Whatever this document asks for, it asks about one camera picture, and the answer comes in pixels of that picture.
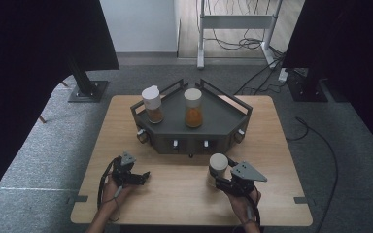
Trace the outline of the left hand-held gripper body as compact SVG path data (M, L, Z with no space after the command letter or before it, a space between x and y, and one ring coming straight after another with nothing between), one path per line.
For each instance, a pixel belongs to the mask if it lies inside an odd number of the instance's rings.
M136 178L131 173L135 161L136 159L127 152L113 160L112 177L118 186L136 183Z

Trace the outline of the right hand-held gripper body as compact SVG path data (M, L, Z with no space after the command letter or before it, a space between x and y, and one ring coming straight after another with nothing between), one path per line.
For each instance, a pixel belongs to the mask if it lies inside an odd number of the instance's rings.
M254 182L266 182L267 178L256 170L247 161L231 167L231 189L227 192L233 196L241 197L250 194L254 190Z

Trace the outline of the pale spice jar white lid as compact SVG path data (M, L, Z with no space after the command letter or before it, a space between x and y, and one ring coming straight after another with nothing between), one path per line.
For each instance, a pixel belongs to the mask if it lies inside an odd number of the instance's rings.
M223 178L227 167L227 157L222 153L214 153L209 160L209 168L207 174L208 185L215 187L216 178Z

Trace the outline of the black corner shelf rack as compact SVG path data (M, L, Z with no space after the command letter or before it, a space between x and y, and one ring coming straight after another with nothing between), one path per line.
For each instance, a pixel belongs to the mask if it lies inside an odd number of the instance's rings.
M185 124L187 83L179 80L162 90L163 121L149 122L143 102L130 107L137 126L137 138L161 154L225 153L245 138L253 108L204 80L195 84L202 92L203 124Z

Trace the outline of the orange spice jar white lid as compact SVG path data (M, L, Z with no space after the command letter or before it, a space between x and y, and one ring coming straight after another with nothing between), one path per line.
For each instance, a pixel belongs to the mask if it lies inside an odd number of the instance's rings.
M188 127L196 128L202 125L203 115L201 111L202 92L197 88L185 91L186 100L185 123Z

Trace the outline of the brown spice jar flip lid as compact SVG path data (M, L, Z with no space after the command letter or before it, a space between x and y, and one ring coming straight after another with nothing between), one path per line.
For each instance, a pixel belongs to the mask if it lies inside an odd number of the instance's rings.
M163 121L163 112L161 110L160 92L156 85L145 88L142 91L143 103L151 123L160 123Z

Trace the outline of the person's left hand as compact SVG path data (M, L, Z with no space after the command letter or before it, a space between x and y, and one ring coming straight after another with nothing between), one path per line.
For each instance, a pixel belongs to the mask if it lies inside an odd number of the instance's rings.
M130 185L117 186L116 182L109 176L103 188L101 209L103 211L115 211L124 203L131 191L132 187Z

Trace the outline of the person's right hand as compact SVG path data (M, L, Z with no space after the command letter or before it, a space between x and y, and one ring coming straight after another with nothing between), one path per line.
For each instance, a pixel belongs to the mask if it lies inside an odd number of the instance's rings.
M227 194L227 197L234 214L242 224L256 222L253 204L255 204L260 198L260 193L257 190L254 189L249 194L250 199L247 197L236 197L231 194Z

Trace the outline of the black stand base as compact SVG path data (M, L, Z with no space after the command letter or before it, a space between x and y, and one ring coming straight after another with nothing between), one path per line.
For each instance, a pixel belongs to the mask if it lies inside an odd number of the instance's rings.
M288 68L287 85L295 102L326 102L319 80L309 68Z

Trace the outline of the large black curtain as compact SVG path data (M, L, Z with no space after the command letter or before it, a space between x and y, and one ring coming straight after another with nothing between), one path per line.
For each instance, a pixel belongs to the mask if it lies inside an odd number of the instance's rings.
M118 66L100 0L0 0L0 180L61 81Z

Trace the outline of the black stand with base plate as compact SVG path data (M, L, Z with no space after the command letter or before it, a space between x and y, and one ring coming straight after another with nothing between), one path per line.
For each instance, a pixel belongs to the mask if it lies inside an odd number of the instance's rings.
M107 81L92 81L86 71L80 67L76 59L69 55L67 64L76 81L70 97L70 103L99 103L107 89Z

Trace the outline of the white metal desk frame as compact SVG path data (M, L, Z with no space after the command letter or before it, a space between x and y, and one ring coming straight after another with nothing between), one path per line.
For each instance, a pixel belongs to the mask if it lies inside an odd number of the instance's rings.
M205 0L200 0L197 68L202 70L205 65L204 55L204 31L206 29L263 29L264 38L260 46L266 58L268 66L273 69L278 65L274 59L274 52L270 48L270 42L278 20L283 0L278 0L277 7L272 15L207 15L205 13Z

